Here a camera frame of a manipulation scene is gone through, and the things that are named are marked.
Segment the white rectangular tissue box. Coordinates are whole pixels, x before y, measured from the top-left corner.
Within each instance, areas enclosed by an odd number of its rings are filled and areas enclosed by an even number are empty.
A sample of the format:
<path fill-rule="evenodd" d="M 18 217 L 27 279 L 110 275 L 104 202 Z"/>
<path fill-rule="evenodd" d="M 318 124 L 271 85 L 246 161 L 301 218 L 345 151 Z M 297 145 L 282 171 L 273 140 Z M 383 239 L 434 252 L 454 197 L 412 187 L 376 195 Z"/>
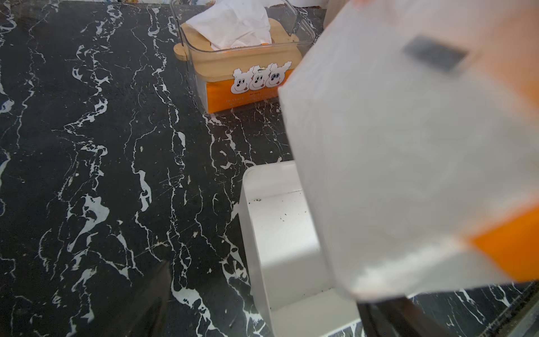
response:
<path fill-rule="evenodd" d="M 333 286 L 294 161 L 248 168 L 238 211 L 255 307 L 274 336 L 328 336 L 359 322 Z"/>

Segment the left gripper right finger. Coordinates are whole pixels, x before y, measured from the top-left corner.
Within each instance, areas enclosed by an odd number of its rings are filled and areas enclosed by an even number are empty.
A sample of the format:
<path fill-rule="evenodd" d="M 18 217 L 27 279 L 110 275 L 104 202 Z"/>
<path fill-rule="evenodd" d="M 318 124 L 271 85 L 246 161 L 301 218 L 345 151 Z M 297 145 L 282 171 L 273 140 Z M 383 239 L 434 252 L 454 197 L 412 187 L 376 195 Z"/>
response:
<path fill-rule="evenodd" d="M 366 336 L 452 336 L 412 300 L 402 297 L 378 303 L 357 303 Z"/>

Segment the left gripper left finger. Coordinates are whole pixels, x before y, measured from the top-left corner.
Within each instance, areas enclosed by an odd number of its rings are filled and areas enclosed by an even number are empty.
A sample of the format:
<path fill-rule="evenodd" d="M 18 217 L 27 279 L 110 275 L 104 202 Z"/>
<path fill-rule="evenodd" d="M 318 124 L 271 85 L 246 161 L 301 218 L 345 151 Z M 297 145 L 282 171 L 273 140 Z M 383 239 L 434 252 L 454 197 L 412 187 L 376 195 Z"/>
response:
<path fill-rule="evenodd" d="M 159 336 L 171 289 L 170 262 L 162 261 L 107 310 L 101 336 Z"/>

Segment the light wooden slotted lid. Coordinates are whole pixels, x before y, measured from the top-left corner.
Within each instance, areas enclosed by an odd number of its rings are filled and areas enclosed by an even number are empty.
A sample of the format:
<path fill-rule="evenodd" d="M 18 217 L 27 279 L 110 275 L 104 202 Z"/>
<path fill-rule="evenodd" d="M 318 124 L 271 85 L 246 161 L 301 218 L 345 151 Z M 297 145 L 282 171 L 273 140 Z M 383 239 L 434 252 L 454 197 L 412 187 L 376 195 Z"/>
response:
<path fill-rule="evenodd" d="M 225 81 L 233 78 L 235 70 L 247 72 L 254 66 L 266 68 L 271 63 L 283 66 L 291 62 L 296 67 L 303 58 L 300 39 L 288 33 L 282 24 L 269 19 L 271 44 L 215 51 L 211 43 L 195 29 L 183 23 L 182 42 L 174 47 L 178 60 L 185 61 L 192 72 L 204 81 Z"/>

